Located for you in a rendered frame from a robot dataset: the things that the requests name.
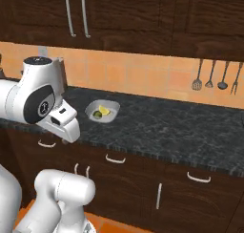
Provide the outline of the grey ladle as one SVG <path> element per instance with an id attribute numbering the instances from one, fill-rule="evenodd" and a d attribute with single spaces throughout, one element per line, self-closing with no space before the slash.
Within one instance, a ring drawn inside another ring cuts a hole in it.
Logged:
<path id="1" fill-rule="evenodd" d="M 225 76 L 226 76 L 226 72 L 228 70 L 229 64 L 230 64 L 230 62 L 227 61 L 225 64 L 225 70 L 224 70 L 224 74 L 222 76 L 222 80 L 217 84 L 217 87 L 220 90 L 225 90 L 228 87 L 228 84 L 225 82 Z"/>

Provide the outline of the white container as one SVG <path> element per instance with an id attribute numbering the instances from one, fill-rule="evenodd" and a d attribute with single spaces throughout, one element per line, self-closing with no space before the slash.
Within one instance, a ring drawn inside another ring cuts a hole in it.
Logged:
<path id="1" fill-rule="evenodd" d="M 94 111 L 99 111 L 100 105 L 108 108 L 111 112 L 107 116 L 102 115 L 101 118 L 95 118 L 92 114 Z M 100 123 L 110 123 L 116 118 L 119 109 L 120 105 L 116 101 L 97 99 L 88 105 L 88 107 L 85 110 L 85 113 L 88 116 L 88 118 L 92 121 Z"/>

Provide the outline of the dark wood drawer front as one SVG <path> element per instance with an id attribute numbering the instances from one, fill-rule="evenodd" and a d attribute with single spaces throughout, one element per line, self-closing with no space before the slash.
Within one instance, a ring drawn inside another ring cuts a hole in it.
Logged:
<path id="1" fill-rule="evenodd" d="M 211 172 L 200 168 L 186 165 L 159 161 L 156 165 L 159 176 L 173 183 L 183 183 L 198 189 L 214 191 L 219 194 L 231 194 L 240 198 L 244 192 L 242 178 L 231 177 L 219 172 Z M 211 177 L 210 183 L 200 183 L 187 178 L 187 172 L 196 178 L 207 179 Z"/>
<path id="2" fill-rule="evenodd" d="M 58 157 L 63 158 L 75 152 L 75 144 L 67 145 L 62 143 L 62 139 L 52 135 L 51 133 L 35 134 L 21 130 L 8 130 L 10 142 L 13 146 L 13 151 L 19 159 L 38 158 L 51 159 Z M 38 145 L 41 140 L 45 144 L 56 143 L 53 148 L 44 148 Z"/>
<path id="3" fill-rule="evenodd" d="M 76 143 L 75 151 L 82 159 L 89 160 L 92 163 L 96 162 L 113 169 L 129 171 L 135 174 L 146 175 L 148 177 L 155 176 L 157 165 L 157 161 L 155 159 L 132 155 L 125 152 L 117 152 L 103 147 L 94 147 L 88 143 Z M 111 159 L 121 160 L 126 158 L 126 161 L 123 164 L 111 163 L 105 159 L 107 154 Z"/>

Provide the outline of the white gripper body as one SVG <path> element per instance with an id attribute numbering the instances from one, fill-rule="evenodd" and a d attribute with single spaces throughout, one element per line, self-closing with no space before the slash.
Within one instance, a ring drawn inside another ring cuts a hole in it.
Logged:
<path id="1" fill-rule="evenodd" d="M 69 143 L 76 142 L 80 137 L 79 123 L 76 118 L 61 122 L 53 116 L 47 116 L 39 121 L 37 125 Z"/>

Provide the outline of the grey slotted spatula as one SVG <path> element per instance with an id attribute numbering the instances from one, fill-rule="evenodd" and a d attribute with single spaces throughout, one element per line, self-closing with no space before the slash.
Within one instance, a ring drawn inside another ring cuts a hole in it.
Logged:
<path id="1" fill-rule="evenodd" d="M 192 84 L 192 89 L 194 91 L 200 91 L 202 88 L 202 81 L 200 80 L 200 73 L 201 73 L 202 64 L 203 64 L 203 60 L 200 59 L 199 60 L 199 68 L 198 68 L 198 72 L 197 72 L 197 78 L 193 81 L 193 84 Z"/>

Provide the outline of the dark wood lower cupboard door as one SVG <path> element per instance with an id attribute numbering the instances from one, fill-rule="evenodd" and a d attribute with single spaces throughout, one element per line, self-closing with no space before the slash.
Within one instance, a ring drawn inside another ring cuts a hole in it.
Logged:
<path id="1" fill-rule="evenodd" d="M 95 196 L 87 212 L 117 222 L 151 228 L 153 199 L 156 197 L 156 178 L 120 171 L 100 163 L 89 163 L 90 179 L 95 183 Z"/>
<path id="2" fill-rule="evenodd" d="M 244 233 L 244 196 L 234 212 L 226 233 Z"/>
<path id="3" fill-rule="evenodd" d="M 54 148 L 30 145 L 9 137 L 9 151 L 5 167 L 14 174 L 22 187 L 21 206 L 26 207 L 35 198 L 34 179 L 43 169 L 73 171 L 76 144 L 58 142 Z"/>
<path id="4" fill-rule="evenodd" d="M 225 233 L 239 198 L 183 183 L 161 182 L 159 209 L 152 207 L 155 233 Z"/>

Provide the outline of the dark wood cupboard door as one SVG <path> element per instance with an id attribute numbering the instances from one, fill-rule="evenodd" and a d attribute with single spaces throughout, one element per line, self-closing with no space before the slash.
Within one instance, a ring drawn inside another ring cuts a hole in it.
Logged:
<path id="1" fill-rule="evenodd" d="M 75 0 L 70 0 L 74 31 Z M 70 46 L 65 0 L 0 0 L 2 41 L 47 46 Z"/>
<path id="2" fill-rule="evenodd" d="M 244 0 L 175 0 L 171 54 L 244 61 Z"/>
<path id="3" fill-rule="evenodd" d="M 155 233 L 225 233 L 239 198 L 183 183 L 161 182 L 159 209 L 152 207 Z"/>
<path id="4" fill-rule="evenodd" d="M 89 46 L 94 50 L 168 54 L 173 0 L 86 0 Z"/>
<path id="5" fill-rule="evenodd" d="M 244 233 L 244 196 L 234 212 L 226 233 Z"/>
<path id="6" fill-rule="evenodd" d="M 22 187 L 21 206 L 26 207 L 35 198 L 34 179 L 43 169 L 73 171 L 76 144 L 58 142 L 54 148 L 30 145 L 9 137 L 9 151 L 5 167 L 14 174 Z"/>
<path id="7" fill-rule="evenodd" d="M 95 196 L 87 212 L 117 222 L 151 228 L 153 199 L 156 197 L 156 178 L 120 171 L 100 163 L 89 163 L 90 179 L 95 183 Z"/>

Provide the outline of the grey serving fork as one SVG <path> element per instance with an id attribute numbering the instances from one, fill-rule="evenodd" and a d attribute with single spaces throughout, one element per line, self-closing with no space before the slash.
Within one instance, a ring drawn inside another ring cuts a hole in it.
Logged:
<path id="1" fill-rule="evenodd" d="M 239 62 L 238 71 L 237 71 L 236 78 L 235 78 L 235 81 L 234 81 L 232 89 L 231 89 L 231 94 L 234 94 L 234 95 L 236 94 L 236 90 L 237 90 L 237 86 L 238 86 L 238 78 L 239 78 L 242 67 L 243 67 L 243 62 Z"/>

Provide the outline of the dark wood upper cupboard door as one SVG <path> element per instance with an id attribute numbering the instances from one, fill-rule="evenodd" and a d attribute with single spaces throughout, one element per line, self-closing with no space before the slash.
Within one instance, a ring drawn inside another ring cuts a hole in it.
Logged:
<path id="1" fill-rule="evenodd" d="M 168 54 L 173 0 L 86 0 L 89 46 L 94 50 Z"/>
<path id="2" fill-rule="evenodd" d="M 244 0 L 175 0 L 171 54 L 244 61 Z"/>
<path id="3" fill-rule="evenodd" d="M 70 0 L 74 31 L 75 0 Z M 65 0 L 0 0 L 2 41 L 47 46 L 70 46 Z"/>

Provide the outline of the grey small hanging turner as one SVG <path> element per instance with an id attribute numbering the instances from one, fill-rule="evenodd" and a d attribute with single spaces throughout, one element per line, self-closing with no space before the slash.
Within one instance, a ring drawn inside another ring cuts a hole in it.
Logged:
<path id="1" fill-rule="evenodd" d="M 213 78 L 213 74 L 214 74 L 215 63 L 216 63 L 216 60 L 213 60 L 213 65 L 212 65 L 212 69 L 211 69 L 210 77 L 209 77 L 209 80 L 208 80 L 208 81 L 206 82 L 206 84 L 205 84 L 205 87 L 206 87 L 206 88 L 212 88 L 212 87 L 214 86 L 214 85 L 213 85 L 212 78 Z"/>

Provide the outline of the yellow lemon wedge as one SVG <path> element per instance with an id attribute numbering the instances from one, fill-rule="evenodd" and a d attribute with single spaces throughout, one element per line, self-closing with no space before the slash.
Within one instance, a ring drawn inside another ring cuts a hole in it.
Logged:
<path id="1" fill-rule="evenodd" d="M 107 116 L 111 111 L 110 111 L 108 108 L 106 108 L 106 107 L 100 105 L 100 106 L 99 106 L 99 112 L 100 112 L 102 115 Z"/>

